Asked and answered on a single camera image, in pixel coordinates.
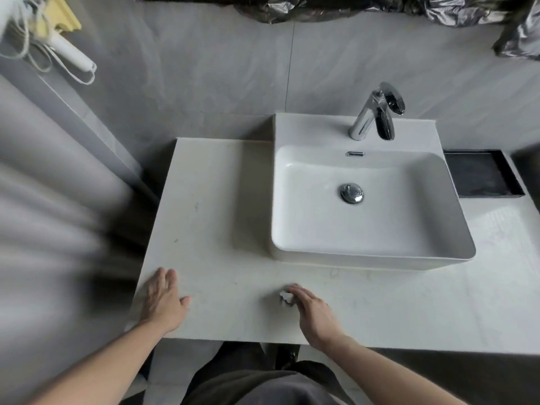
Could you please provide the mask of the person's left hand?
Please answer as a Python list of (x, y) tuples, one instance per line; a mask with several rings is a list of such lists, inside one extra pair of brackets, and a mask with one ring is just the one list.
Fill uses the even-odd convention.
[(188, 310), (179, 307), (179, 280), (173, 269), (160, 267), (147, 282), (146, 296), (139, 324), (149, 324), (160, 336), (176, 330), (186, 319)]

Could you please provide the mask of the person's right hand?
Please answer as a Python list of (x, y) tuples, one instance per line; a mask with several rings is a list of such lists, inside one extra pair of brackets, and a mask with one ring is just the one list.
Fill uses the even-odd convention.
[(298, 306), (298, 309), (300, 329), (310, 346), (327, 353), (348, 339), (331, 307), (321, 298), (318, 297), (308, 308), (301, 309)]

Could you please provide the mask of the person's left forearm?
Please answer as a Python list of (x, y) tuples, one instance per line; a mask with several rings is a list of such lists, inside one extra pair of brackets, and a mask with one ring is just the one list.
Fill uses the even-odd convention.
[(168, 332), (164, 322), (139, 323), (60, 375), (27, 405), (118, 405)]

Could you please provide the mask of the person's right forearm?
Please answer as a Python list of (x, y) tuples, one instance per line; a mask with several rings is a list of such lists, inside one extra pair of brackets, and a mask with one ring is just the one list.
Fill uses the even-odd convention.
[(321, 350), (355, 381), (374, 405), (467, 405), (347, 335), (326, 341)]

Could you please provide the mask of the person's dark grey trousers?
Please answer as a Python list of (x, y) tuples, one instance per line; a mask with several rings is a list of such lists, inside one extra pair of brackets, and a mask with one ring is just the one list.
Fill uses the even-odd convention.
[(356, 405), (327, 365), (275, 369), (258, 342), (225, 341), (193, 376), (180, 405)]

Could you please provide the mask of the white ceramic sink basin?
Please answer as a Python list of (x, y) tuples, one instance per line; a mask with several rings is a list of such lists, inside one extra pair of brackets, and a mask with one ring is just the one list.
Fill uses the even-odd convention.
[[(429, 270), (476, 256), (434, 120), (395, 119), (385, 141), (354, 116), (277, 113), (269, 248), (291, 264)], [(346, 152), (365, 152), (347, 157)], [(339, 190), (356, 183), (359, 204)]]

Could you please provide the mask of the chrome drain stopper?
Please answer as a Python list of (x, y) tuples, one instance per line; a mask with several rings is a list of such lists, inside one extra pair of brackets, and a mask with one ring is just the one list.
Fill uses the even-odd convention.
[(347, 204), (359, 204), (364, 198), (364, 192), (356, 183), (345, 183), (340, 190), (341, 199)]

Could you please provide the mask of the chrome faucet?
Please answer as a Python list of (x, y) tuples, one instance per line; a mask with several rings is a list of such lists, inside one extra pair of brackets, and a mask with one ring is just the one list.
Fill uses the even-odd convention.
[(406, 111), (402, 95), (388, 82), (381, 82), (367, 98), (354, 124), (349, 128), (349, 137), (361, 141), (375, 123), (377, 133), (385, 141), (395, 139), (395, 128), (391, 113), (403, 115)]

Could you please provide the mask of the black rectangular tray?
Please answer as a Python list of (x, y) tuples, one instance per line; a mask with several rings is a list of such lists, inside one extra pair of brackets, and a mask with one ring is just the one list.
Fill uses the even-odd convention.
[(459, 198), (525, 196), (501, 149), (445, 149), (443, 153)]

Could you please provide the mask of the crumpled silver foil sheet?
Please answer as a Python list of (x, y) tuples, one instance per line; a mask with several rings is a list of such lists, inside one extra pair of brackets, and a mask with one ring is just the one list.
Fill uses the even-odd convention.
[(424, 16), (449, 27), (506, 22), (522, 0), (136, 0), (233, 6), (261, 23), (323, 22), (361, 12)]
[(517, 0), (492, 48), (500, 58), (540, 62), (540, 0)]

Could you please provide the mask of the yellow plastic holder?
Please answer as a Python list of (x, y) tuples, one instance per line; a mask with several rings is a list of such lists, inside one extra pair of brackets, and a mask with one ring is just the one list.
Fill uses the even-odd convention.
[(48, 39), (53, 33), (80, 31), (82, 25), (65, 0), (45, 0), (36, 24), (36, 35)]

